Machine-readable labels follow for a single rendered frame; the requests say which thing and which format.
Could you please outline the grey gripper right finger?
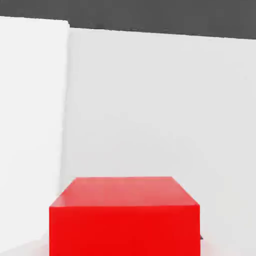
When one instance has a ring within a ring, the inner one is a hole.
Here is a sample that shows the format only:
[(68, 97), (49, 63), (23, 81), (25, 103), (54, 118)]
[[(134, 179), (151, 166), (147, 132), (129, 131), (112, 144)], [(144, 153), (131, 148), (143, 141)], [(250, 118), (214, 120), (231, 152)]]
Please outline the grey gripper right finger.
[(203, 236), (200, 240), (200, 256), (243, 256), (246, 243), (230, 238)]

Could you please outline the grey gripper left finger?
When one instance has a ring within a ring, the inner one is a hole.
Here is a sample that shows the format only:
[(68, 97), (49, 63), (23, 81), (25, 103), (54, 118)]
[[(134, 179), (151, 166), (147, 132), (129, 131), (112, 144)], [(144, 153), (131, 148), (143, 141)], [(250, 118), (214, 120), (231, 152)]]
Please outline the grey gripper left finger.
[(47, 231), (6, 250), (5, 256), (50, 256), (49, 248), (49, 232)]

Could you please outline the small red cube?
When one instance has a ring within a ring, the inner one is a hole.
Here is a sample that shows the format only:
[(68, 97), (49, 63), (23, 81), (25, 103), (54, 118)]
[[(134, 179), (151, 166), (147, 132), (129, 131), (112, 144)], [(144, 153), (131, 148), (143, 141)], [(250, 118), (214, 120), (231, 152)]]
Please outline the small red cube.
[(172, 177), (78, 177), (49, 207), (49, 256), (201, 256), (200, 205)]

